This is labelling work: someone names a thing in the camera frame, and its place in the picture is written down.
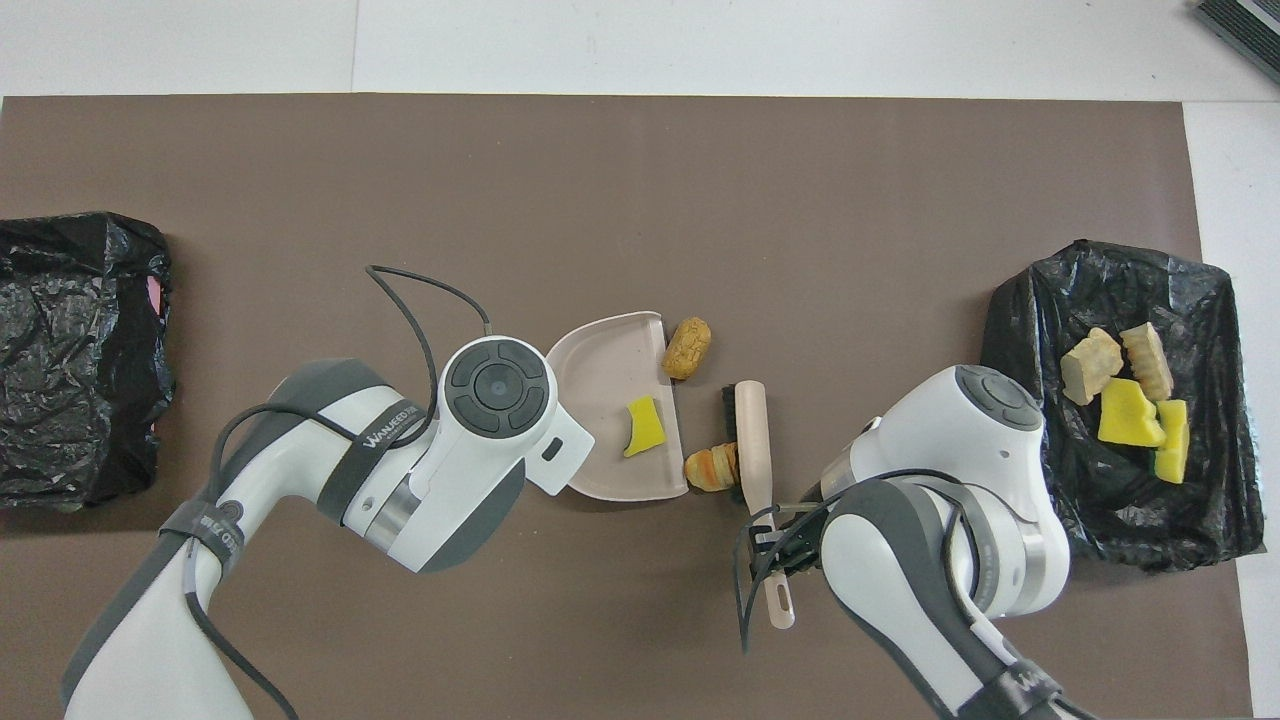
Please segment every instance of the yellow sponge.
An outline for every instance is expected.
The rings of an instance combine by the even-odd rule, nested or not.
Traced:
[[[1160,447],[1165,430],[1156,421],[1156,406],[1134,380],[1112,378],[1102,388],[1102,420],[1098,439],[1120,445]]]
[[[1165,430],[1165,443],[1156,450],[1156,477],[1180,484],[1187,474],[1187,454],[1192,445],[1192,428],[1187,421],[1185,400],[1161,400],[1160,427]]]
[[[658,407],[653,404],[652,395],[632,400],[627,410],[631,411],[631,445],[622,451],[623,457],[631,457],[667,442],[667,433],[662,432],[662,420],[658,419]]]

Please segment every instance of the black cable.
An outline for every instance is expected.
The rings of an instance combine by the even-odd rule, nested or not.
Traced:
[[[383,288],[383,292],[387,293],[387,297],[389,297],[392,302],[396,304],[396,307],[399,309],[401,315],[404,315],[404,320],[408,322],[408,327],[413,329],[413,334],[417,337],[417,343],[419,346],[422,347],[422,357],[426,360],[426,372],[431,379],[431,398],[428,401],[426,419],[411,434],[392,443],[390,448],[398,450],[413,442],[424,432],[426,432],[428,424],[431,421],[433,418],[435,418],[439,373],[435,369],[435,357],[431,355],[431,343],[426,341],[426,333],[422,332],[422,325],[417,323],[417,318],[413,316],[413,313],[408,309],[408,305],[406,305],[404,301],[401,300],[401,296],[394,290],[392,290],[392,286],[388,284],[387,281],[378,277],[378,273],[384,273],[388,275],[398,275],[402,278],[408,278],[411,281],[422,282],[457,296],[458,299],[463,300],[467,305],[474,307],[475,311],[480,315],[480,322],[484,323],[484,334],[486,336],[493,334],[493,323],[489,322],[489,314],[484,311],[484,307],[481,307],[479,302],[476,302],[470,295],[462,292],[461,290],[445,282],[438,281],[435,278],[429,278],[426,275],[420,275],[417,273],[411,273],[408,270],[401,270],[398,268],[388,268],[387,265],[365,265],[365,273],[367,273],[369,277],[372,278],[375,283],[378,283],[378,287]]]
[[[390,445],[390,450],[397,450],[422,437],[422,433],[426,432],[431,419],[435,418],[436,395],[438,395],[436,387],[439,384],[439,378],[435,369],[435,359],[431,356],[431,346],[426,341],[426,333],[422,332],[422,327],[419,325],[417,319],[413,316],[413,313],[410,311],[408,306],[404,304],[403,300],[401,300],[399,295],[397,295],[396,291],[392,290],[389,284],[387,284],[387,281],[378,277],[378,273],[410,278],[430,286],[435,286],[440,290],[456,295],[457,297],[462,299],[468,305],[471,305],[476,310],[476,313],[480,314],[480,320],[484,323],[484,334],[486,336],[493,333],[493,324],[489,322],[489,314],[485,313],[484,307],[481,307],[479,302],[472,300],[471,296],[468,296],[467,293],[462,292],[461,290],[448,283],[440,282],[434,278],[429,278],[426,275],[420,275],[417,273],[399,270],[396,268],[387,268],[384,265],[366,265],[365,272],[369,274],[369,277],[374,279],[374,282],[378,283],[380,288],[383,288],[383,292],[385,292],[387,296],[390,297],[392,302],[396,304],[401,314],[404,315],[404,319],[408,320],[410,327],[413,329],[413,334],[417,336],[419,345],[422,347],[422,357],[426,360],[426,368],[431,377],[431,400],[430,405],[428,406],[426,418],[419,423],[417,429],[415,429],[410,434],[399,438],[398,441]],[[205,483],[205,488],[202,491],[202,495],[206,497],[209,502],[211,503],[218,502],[218,498],[221,497],[224,492],[227,492],[227,487],[229,486],[229,483],[224,482],[224,478],[221,475],[223,475],[223,456],[225,455],[227,442],[230,439],[232,433],[234,433],[236,428],[238,428],[244,420],[248,420],[250,418],[262,413],[285,413],[289,415],[297,415],[300,418],[312,420],[315,423],[324,425],[329,430],[340,436],[347,442],[355,442],[356,439],[355,433],[352,433],[347,428],[339,425],[338,423],[330,420],[329,418],[325,418],[319,413],[314,413],[311,410],[296,407],[282,402],[265,402],[262,405],[255,405],[253,407],[250,407],[248,410],[244,410],[243,413],[232,418],[232,420],[228,421],[223,427],[223,430],[218,434],[218,439],[214,443],[212,457],[210,460],[209,480]],[[200,597],[196,594],[195,589],[193,552],[195,552],[195,541],[192,541],[187,555],[186,569],[191,575],[189,578],[187,578],[187,583],[189,584],[189,587],[184,593],[187,598],[187,610],[191,612],[192,620],[205,634],[205,637],[209,638],[209,642],[214,643],[214,646],[219,651],[221,651],[221,653],[225,655],[228,660],[230,660],[237,667],[239,667],[241,671],[244,673],[244,675],[247,675],[251,680],[253,680],[260,688],[262,688],[262,691],[268,696],[271,697],[271,700],[275,701],[276,705],[280,706],[280,710],[284,711],[284,715],[289,720],[298,720],[297,711],[293,710],[293,706],[284,697],[284,693],[282,693],[279,688],[271,684],[271,682],[266,679],[266,675],[264,675],[257,667],[255,667],[253,664],[250,662],[247,657],[244,657],[243,655],[241,655],[239,651],[236,650],[236,647],[230,643],[230,641],[228,641],[227,637],[223,635],[216,626],[214,626],[214,623],[205,612],[205,609],[200,606]]]
[[[1055,697],[1053,702],[1061,705],[1062,710],[1066,710],[1068,712],[1075,715],[1080,720],[1098,720],[1097,715],[1089,712],[1088,710],[1084,710],[1083,707],[1080,707],[1079,705],[1075,705],[1074,702],[1066,700],[1061,694],[1057,696],[1057,697]]]
[[[938,560],[942,562],[942,573],[947,578],[947,587],[948,588],[954,588],[954,587],[956,587],[956,573],[955,573],[955,569],[951,566],[951,557],[950,557],[950,555],[951,555],[951,543],[955,542],[955,537],[956,537],[956,528],[960,525],[961,509],[960,509],[960,503],[956,502],[955,500],[951,500],[950,497],[947,497],[947,496],[945,496],[942,493],[934,493],[934,495],[937,497],[941,497],[947,505],[951,506],[951,518],[947,519],[947,529],[942,534],[942,552],[940,553],[941,557]],[[969,544],[969,551],[972,553],[973,552],[973,532],[969,530],[968,536],[969,536],[969,543],[970,543]],[[973,582],[969,583],[969,596],[970,597],[973,596],[973,592],[974,592],[974,589],[978,585],[978,575],[980,573],[982,573],[980,568],[974,568],[973,569]],[[969,620],[969,623],[973,623],[974,619],[973,618],[968,618],[968,620]]]
[[[305,407],[294,407],[293,405],[287,405],[283,402],[264,402],[262,405],[255,405],[248,410],[244,410],[239,415],[236,415],[225,425],[223,430],[218,434],[218,439],[214,442],[214,452],[210,460],[209,468],[209,482],[205,484],[205,498],[209,502],[218,502],[218,498],[227,492],[227,484],[223,483],[223,455],[227,452],[227,441],[230,439],[232,433],[236,428],[241,425],[244,420],[248,420],[253,415],[261,413],[284,413],[288,415],[297,415],[315,423],[320,423],[325,428],[333,430],[334,433],[342,436],[347,442],[356,439],[356,433],[352,433],[347,428],[339,425],[338,423],[325,418],[319,413],[314,413]]]
[[[1004,497],[1000,497],[1000,495],[996,493],[996,491],[993,491],[993,489],[991,489],[991,488],[988,488],[986,486],[979,486],[978,483],[960,483],[960,484],[964,486],[964,487],[966,487],[966,488],[978,488],[978,489],[987,491],[987,495],[989,495],[991,497],[995,497],[1001,505],[1004,505],[1005,510],[1007,510],[1009,514],[1012,515],[1019,523],[1023,523],[1024,525],[1034,525],[1036,524],[1036,520],[1028,520],[1027,518],[1023,518],[1023,514],[1019,512],[1019,511],[1016,511],[1016,510],[1014,510],[1014,506],[1009,505],[1009,501],[1005,500]]]
[[[737,550],[739,550],[739,546],[737,544],[733,546],[733,592],[736,593],[736,600],[737,600],[737,609],[739,609],[737,628],[739,628],[739,634],[742,638],[742,652],[746,652],[748,647],[749,647],[749,630],[750,630],[750,626],[751,626],[751,609],[755,606],[755,596],[756,596],[756,593],[759,593],[760,585],[764,583],[764,578],[767,578],[769,575],[769,573],[767,570],[773,565],[773,561],[777,560],[780,555],[782,555],[782,548],[786,547],[786,544],[788,542],[791,542],[791,539],[795,538],[796,534],[799,534],[800,530],[805,525],[808,525],[809,523],[812,523],[815,518],[822,516],[822,511],[827,510],[828,507],[831,507],[836,502],[840,502],[840,500],[842,497],[845,497],[845,493],[847,493],[849,491],[854,489],[859,484],[867,483],[867,482],[872,482],[872,480],[888,480],[888,479],[892,479],[892,478],[904,478],[904,477],[909,477],[909,475],[924,475],[924,477],[928,477],[928,478],[938,478],[940,480],[945,480],[945,482],[948,482],[948,483],[964,484],[955,475],[950,475],[947,473],[943,473],[942,470],[933,470],[933,469],[929,469],[929,468],[904,468],[901,470],[888,470],[888,471],[884,471],[884,473],[879,473],[877,475],[872,475],[872,477],[869,477],[869,478],[867,478],[864,480],[859,480],[858,483],[854,483],[854,484],[849,486],[847,488],[837,492],[836,495],[833,495],[833,496],[823,500],[822,502],[819,502],[817,505],[817,507],[814,507],[809,512],[805,512],[799,519],[794,520],[791,523],[791,525],[786,529],[786,532],[782,533],[782,536],[773,543],[773,547],[769,548],[769,552],[767,552],[765,555],[763,555],[760,557],[753,557],[753,561],[751,561],[753,562],[753,569],[756,570],[756,573],[755,573],[755,579],[751,583],[751,591],[746,596],[746,607],[745,607],[745,611],[744,611],[744,607],[742,607],[742,588],[741,588],[741,584],[740,584],[741,573],[740,573],[739,566],[737,566],[737,557],[739,557]],[[745,527],[750,528],[750,524],[754,523],[760,515],[764,515],[764,512],[767,510],[768,509],[762,510],[756,515],[753,515],[750,519],[748,519]],[[741,543],[741,538],[742,538],[742,532],[740,530],[739,532],[739,543]]]
[[[225,635],[218,632],[218,628],[214,626],[214,621],[209,619],[209,615],[205,614],[205,609],[200,606],[200,596],[196,594],[196,587],[195,587],[196,585],[195,552],[196,552],[196,539],[192,538],[187,541],[187,559],[184,561],[186,565],[183,568],[183,575],[184,575],[183,594],[187,598],[187,611],[191,612],[191,619],[196,621],[196,625],[200,628],[200,632],[205,633],[205,637],[209,638],[209,642],[214,643],[214,647],[220,650],[223,655],[227,656],[228,660],[234,662],[236,666],[241,669],[241,671],[248,675],[248,678],[253,680],[253,683],[256,683],[257,687],[262,688],[262,692],[270,696],[271,700],[274,700],[275,703],[280,706],[280,710],[284,711],[285,717],[288,717],[289,720],[298,720],[298,712],[293,710],[293,705],[291,705],[288,698],[284,697],[284,693],[282,693],[279,688],[271,684],[271,680],[268,680],[266,675],[264,675],[257,667],[253,667],[253,664],[250,662],[247,657],[241,655],[241,652],[236,650],[236,646],[233,646],[230,641],[227,639]]]

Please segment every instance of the pink object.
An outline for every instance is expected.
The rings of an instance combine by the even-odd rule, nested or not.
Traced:
[[[147,275],[147,295],[151,297],[151,309],[160,314],[160,281],[155,275]]]

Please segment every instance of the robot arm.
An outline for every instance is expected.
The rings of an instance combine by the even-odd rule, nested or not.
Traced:
[[[1032,397],[957,365],[873,420],[823,474],[820,561],[855,623],[943,719],[1089,717],[991,619],[1043,609],[1070,556]],[[927,468],[920,474],[892,473]]]
[[[225,489],[174,514],[86,634],[63,676],[67,717],[251,717],[197,620],[282,497],[307,498],[410,570],[440,570],[489,538],[526,479],[556,495],[594,445],[522,341],[476,340],[443,378],[440,416],[426,428],[426,411],[358,360],[287,378],[273,404],[343,432],[284,413],[259,419],[219,473]]]
[[[822,565],[841,607],[940,717],[1080,717],[973,602],[957,570],[991,548],[974,552],[964,511],[920,479],[859,483],[832,510]]]

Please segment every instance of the garbage bag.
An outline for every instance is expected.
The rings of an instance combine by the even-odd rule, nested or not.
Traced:
[[[1181,484],[1152,473],[1152,451],[1097,439],[1101,401],[1062,396],[1059,363],[1088,333],[1151,322],[1175,398],[1187,401],[1190,451]],[[982,364],[1043,407],[1044,478],[1076,555],[1148,571],[1189,570],[1262,543],[1253,433],[1239,325],[1224,270],[1155,250],[1076,241],[992,295]],[[1132,378],[1126,360],[1120,377]]]
[[[147,223],[0,220],[0,507],[77,509],[155,482],[169,290]]]

